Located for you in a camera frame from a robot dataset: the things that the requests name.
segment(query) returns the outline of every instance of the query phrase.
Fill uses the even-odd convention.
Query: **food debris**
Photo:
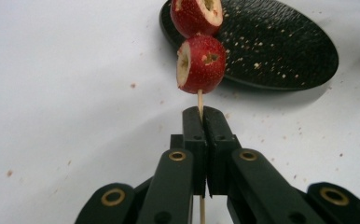
[[[12,174],[13,174],[12,170],[8,170],[8,171],[7,171],[7,177],[11,177]]]
[[[259,69],[261,67],[261,63],[255,63],[254,67],[255,67],[255,69]]]

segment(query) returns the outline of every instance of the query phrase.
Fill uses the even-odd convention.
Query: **white tablecloth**
[[[360,198],[360,0],[283,2],[331,37],[337,74],[294,92],[223,81],[204,103],[292,186]],[[73,223],[96,189],[154,174],[197,103],[176,88],[163,3],[0,1],[0,224]],[[231,223],[225,201],[206,200],[207,223]]]

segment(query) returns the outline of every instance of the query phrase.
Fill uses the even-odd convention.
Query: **apple skin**
[[[209,35],[194,35],[177,51],[177,85],[182,91],[208,93],[223,79],[226,50]]]
[[[220,0],[210,0],[207,9],[204,0],[172,0],[171,18],[177,31],[189,38],[193,35],[216,35],[223,22]]]

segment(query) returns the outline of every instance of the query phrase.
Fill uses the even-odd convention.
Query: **toothpick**
[[[198,90],[198,110],[200,111],[201,121],[203,122],[203,92]],[[200,216],[201,224],[205,224],[205,201],[203,195],[200,196]]]

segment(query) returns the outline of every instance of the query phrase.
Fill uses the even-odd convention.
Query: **red fruit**
[[[208,35],[187,39],[177,51],[177,85],[180,90],[196,94],[212,91],[223,79],[226,50]]]
[[[172,0],[171,18],[185,38],[216,35],[223,22],[220,0]]]

